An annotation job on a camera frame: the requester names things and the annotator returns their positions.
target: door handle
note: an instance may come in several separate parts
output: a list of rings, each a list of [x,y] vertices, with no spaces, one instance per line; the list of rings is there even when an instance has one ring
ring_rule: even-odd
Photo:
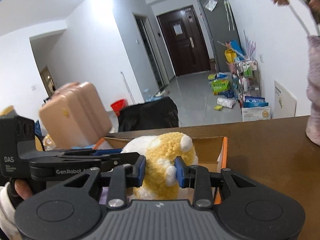
[[[192,48],[194,48],[194,47],[195,47],[195,45],[194,45],[194,43],[193,43],[193,39],[192,39],[192,37],[190,37],[190,42],[191,42],[191,46],[192,46]]]

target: brown tabletop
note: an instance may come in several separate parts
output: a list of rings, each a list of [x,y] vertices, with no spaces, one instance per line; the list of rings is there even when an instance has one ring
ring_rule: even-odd
[[[227,166],[299,201],[306,223],[299,240],[320,239],[320,147],[305,134],[308,116],[116,133],[118,138],[180,131],[228,137]]]

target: pink suitcase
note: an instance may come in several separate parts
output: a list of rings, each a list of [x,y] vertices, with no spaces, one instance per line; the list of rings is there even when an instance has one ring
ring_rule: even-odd
[[[88,82],[61,87],[39,116],[60,149],[95,144],[112,128],[97,90]]]

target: gray floor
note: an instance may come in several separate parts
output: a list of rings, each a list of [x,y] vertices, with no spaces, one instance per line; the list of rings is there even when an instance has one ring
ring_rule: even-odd
[[[218,96],[213,95],[208,82],[209,72],[174,78],[166,90],[178,107],[181,127],[242,122],[239,104],[232,109],[214,110]]]

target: metal bolt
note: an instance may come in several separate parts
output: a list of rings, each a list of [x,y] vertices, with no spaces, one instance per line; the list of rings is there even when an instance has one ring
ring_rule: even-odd
[[[196,205],[198,207],[209,207],[211,205],[211,201],[209,199],[204,199],[204,198],[198,199],[196,201]]]
[[[108,205],[110,207],[121,207],[121,206],[123,206],[123,204],[124,204],[124,201],[122,199],[119,199],[119,198],[111,199],[108,202]]]

